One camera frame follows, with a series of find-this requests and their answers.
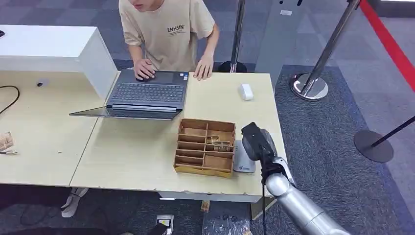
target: black cable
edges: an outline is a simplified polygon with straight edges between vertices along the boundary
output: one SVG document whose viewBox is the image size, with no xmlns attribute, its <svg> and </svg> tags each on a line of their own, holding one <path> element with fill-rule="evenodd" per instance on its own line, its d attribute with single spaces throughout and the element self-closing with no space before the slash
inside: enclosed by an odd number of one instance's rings
<svg viewBox="0 0 415 235">
<path fill-rule="evenodd" d="M 4 111 L 6 111 L 8 108 L 10 108 L 14 103 L 16 103 L 16 101 L 19 99 L 20 97 L 20 91 L 19 88 L 15 87 L 15 86 L 1 86 L 0 88 L 7 88 L 7 87 L 11 87 L 17 90 L 17 96 L 16 99 L 11 102 L 7 107 L 5 107 L 3 110 L 0 111 L 0 114 L 2 114 Z"/>
<path fill-rule="evenodd" d="M 267 235 L 266 231 L 266 221 L 265 221 L 265 183 L 268 177 L 266 171 L 266 164 L 264 158 L 261 158 L 261 175 L 262 175 L 262 225 L 264 227 L 264 235 Z"/>
<path fill-rule="evenodd" d="M 266 232 L 266 222 L 265 222 L 265 185 L 262 185 L 262 225 L 264 226 L 264 235 L 267 235 Z"/>
</svg>

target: carpet floor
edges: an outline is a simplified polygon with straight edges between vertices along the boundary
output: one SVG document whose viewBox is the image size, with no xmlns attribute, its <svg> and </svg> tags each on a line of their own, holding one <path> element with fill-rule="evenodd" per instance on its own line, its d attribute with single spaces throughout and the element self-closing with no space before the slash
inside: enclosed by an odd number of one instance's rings
<svg viewBox="0 0 415 235">
<path fill-rule="evenodd" d="M 321 77 L 329 94 L 319 102 L 290 91 L 289 78 L 311 69 L 284 66 L 275 89 L 285 150 L 299 189 L 352 234 L 414 234 L 413 219 L 386 166 L 367 160 L 354 147 L 354 134 L 367 126 L 339 68 L 325 68 Z M 266 215 L 268 234 L 299 234 L 277 204 Z M 262 234 L 262 218 L 251 222 L 251 231 Z"/>
</svg>

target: laptop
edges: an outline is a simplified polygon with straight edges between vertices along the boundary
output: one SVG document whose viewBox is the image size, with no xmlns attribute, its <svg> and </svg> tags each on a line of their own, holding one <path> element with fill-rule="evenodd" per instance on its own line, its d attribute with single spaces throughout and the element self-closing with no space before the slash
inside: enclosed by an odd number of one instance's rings
<svg viewBox="0 0 415 235">
<path fill-rule="evenodd" d="M 122 70 L 105 107 L 70 116 L 173 120 L 184 107 L 188 72 L 156 71 L 139 81 L 133 70 Z"/>
</svg>

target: white cabinet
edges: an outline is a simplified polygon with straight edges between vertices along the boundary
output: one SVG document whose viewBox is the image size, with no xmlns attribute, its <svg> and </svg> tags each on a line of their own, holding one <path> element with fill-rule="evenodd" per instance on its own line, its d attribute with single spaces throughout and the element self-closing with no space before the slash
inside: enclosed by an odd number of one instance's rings
<svg viewBox="0 0 415 235">
<path fill-rule="evenodd" d="M 0 70 L 81 72 L 105 99 L 117 74 L 96 27 L 1 25 Z"/>
</svg>

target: laptop keyboard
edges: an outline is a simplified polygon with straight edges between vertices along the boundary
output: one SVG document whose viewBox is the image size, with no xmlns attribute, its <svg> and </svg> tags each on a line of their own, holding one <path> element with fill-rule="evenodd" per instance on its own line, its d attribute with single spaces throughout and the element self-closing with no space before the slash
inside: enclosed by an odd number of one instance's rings
<svg viewBox="0 0 415 235">
<path fill-rule="evenodd" d="M 184 86 L 118 83 L 114 100 L 181 102 Z"/>
</svg>

